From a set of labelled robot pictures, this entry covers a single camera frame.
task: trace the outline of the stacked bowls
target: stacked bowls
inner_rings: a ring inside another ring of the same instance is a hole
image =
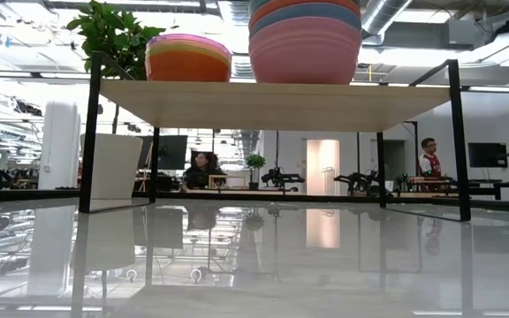
[[[148,80],[228,82],[231,52],[192,34],[159,35],[147,43]]]
[[[359,1],[251,0],[249,11],[257,82],[351,82],[361,48]]]

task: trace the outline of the glossy floor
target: glossy floor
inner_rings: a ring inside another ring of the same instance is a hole
[[[0,204],[0,317],[509,317],[509,213]]]

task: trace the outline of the woman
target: woman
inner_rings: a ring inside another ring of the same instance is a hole
[[[217,156],[211,153],[199,153],[195,157],[195,165],[184,172],[184,190],[202,189],[209,185],[209,176],[225,175],[217,166]],[[216,181],[218,186],[224,185],[225,180]]]

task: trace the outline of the potted plant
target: potted plant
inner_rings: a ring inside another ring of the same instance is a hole
[[[136,80],[147,79],[147,42],[165,31],[163,28],[141,26],[132,13],[115,10],[109,4],[96,1],[81,7],[80,15],[70,21],[66,29],[79,30],[78,34],[85,36],[81,48],[88,57],[94,51],[101,51]],[[91,67],[91,59],[86,58],[85,61],[87,72]],[[115,68],[105,65],[102,76],[110,78],[120,74]],[[113,134],[96,135],[92,199],[124,200],[130,199],[133,194],[134,175],[138,168],[142,140],[115,134],[118,114],[119,107],[116,106]]]
[[[165,28],[141,26],[131,12],[115,10],[109,4],[100,4],[94,0],[88,7],[80,8],[80,15],[66,25],[78,34],[86,37],[81,44],[88,57],[94,51],[107,54],[115,63],[136,80],[146,80],[145,52],[147,42],[166,31]],[[91,67],[91,59],[86,58],[86,72]],[[109,65],[102,70],[104,77],[116,77],[119,73]],[[113,133],[117,132],[119,106],[115,107]]]
[[[266,159],[261,155],[250,155],[247,158],[247,166],[251,170],[251,182],[248,184],[250,190],[258,190],[258,179],[264,164],[266,164]]]

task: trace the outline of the ventilation pipe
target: ventilation pipe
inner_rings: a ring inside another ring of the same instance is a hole
[[[363,38],[382,34],[413,0],[370,0],[362,15]]]

